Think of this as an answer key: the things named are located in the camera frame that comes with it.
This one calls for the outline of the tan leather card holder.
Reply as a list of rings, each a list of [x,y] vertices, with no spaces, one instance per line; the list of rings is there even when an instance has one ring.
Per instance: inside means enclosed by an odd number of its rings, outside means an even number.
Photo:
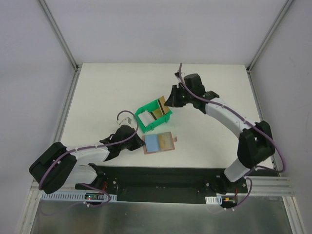
[[[148,155],[174,150],[177,137],[173,136],[171,132],[164,132],[144,135],[142,136],[142,140],[145,143],[143,146],[144,154]]]

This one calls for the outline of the gold credit card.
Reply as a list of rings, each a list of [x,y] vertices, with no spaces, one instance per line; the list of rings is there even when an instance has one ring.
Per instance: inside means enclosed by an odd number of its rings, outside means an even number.
[[[173,138],[170,132],[158,134],[160,150],[172,150],[174,148]]]

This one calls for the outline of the green plastic bin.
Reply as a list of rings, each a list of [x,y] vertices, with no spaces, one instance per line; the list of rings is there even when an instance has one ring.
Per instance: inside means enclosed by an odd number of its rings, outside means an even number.
[[[154,130],[157,126],[167,123],[172,111],[165,106],[165,98],[160,98],[138,108],[135,116],[143,133]]]

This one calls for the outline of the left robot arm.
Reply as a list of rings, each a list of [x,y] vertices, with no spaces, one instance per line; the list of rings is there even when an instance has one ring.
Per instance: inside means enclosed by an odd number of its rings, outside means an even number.
[[[121,125],[117,131],[94,145],[68,149],[61,142],[53,143],[29,168],[29,173],[46,194],[65,184],[87,184],[97,190],[103,176],[96,164],[119,156],[123,150],[134,151],[145,145],[135,129]]]

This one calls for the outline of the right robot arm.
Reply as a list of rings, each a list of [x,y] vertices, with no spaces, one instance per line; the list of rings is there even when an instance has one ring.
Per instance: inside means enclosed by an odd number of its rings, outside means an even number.
[[[275,153],[270,125],[265,121],[249,121],[228,107],[217,93],[205,90],[199,74],[187,75],[173,85],[165,101],[166,106],[174,108],[187,104],[218,120],[238,138],[237,158],[219,180],[222,191],[231,192],[238,180]]]

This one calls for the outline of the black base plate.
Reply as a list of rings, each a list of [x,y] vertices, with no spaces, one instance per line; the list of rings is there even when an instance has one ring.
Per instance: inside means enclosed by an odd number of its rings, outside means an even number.
[[[118,201],[204,204],[215,195],[248,192],[247,182],[226,182],[223,168],[93,166],[91,187],[116,195]]]

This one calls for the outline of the left aluminium frame post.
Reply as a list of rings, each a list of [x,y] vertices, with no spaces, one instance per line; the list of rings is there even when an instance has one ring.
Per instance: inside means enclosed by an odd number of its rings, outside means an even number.
[[[59,45],[61,47],[61,49],[63,50],[65,56],[67,57],[68,61],[70,62],[71,66],[73,67],[73,69],[75,71],[77,71],[79,69],[79,64],[76,62],[69,46],[68,43],[66,42],[54,16],[52,11],[50,10],[47,2],[45,0],[37,0],[37,3],[40,7],[40,9],[42,10],[43,14],[45,15],[45,18],[48,22],[48,24],[50,25],[57,41],[59,42]]]

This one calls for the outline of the aluminium frame post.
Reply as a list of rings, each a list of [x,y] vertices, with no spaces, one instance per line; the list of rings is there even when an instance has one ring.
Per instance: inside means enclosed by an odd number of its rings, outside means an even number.
[[[66,42],[54,16],[52,11],[50,10],[47,2],[45,0],[37,0],[37,3],[40,7],[40,9],[42,10],[43,14],[45,15],[45,18],[48,22],[48,24],[50,25],[57,41],[59,42],[59,45],[61,47],[61,49],[63,50],[65,56],[67,57],[68,61],[70,62],[71,66],[73,67],[73,69],[75,71],[77,71],[79,69],[79,64],[76,62],[69,46],[68,43]]]
[[[285,18],[287,13],[289,12],[292,5],[295,3],[295,0],[286,0],[281,9],[279,10],[277,16],[275,17],[272,25],[270,26],[269,30],[267,31],[266,35],[264,36],[260,46],[258,47],[255,55],[253,56],[251,62],[246,67],[247,73],[249,74],[252,69],[254,68],[255,64],[257,63],[258,59],[260,58],[261,54],[267,47],[268,43],[270,42],[271,38],[273,37],[274,33],[278,29],[279,25],[281,24],[282,20]]]

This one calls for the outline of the aluminium front rail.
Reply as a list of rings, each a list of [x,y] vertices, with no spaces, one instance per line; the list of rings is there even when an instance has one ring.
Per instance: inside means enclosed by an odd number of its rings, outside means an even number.
[[[66,185],[56,192],[99,193],[96,190],[76,190],[73,185]],[[286,177],[252,176],[243,183],[238,195],[293,197],[294,192],[290,180]]]

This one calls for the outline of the right aluminium frame post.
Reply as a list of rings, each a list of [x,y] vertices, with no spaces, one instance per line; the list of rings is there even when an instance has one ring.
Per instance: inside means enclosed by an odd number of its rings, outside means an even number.
[[[292,5],[295,3],[295,0],[286,0],[281,9],[279,10],[277,16],[275,17],[272,25],[270,26],[269,30],[267,31],[266,35],[264,36],[260,46],[258,47],[255,55],[253,56],[251,62],[246,67],[247,73],[249,74],[252,69],[254,68],[255,64],[257,63],[258,59],[260,58],[261,54],[267,47],[268,43],[270,42],[271,38],[273,37],[274,33],[278,29],[279,25],[281,24],[282,20],[285,18],[287,13],[289,12]]]

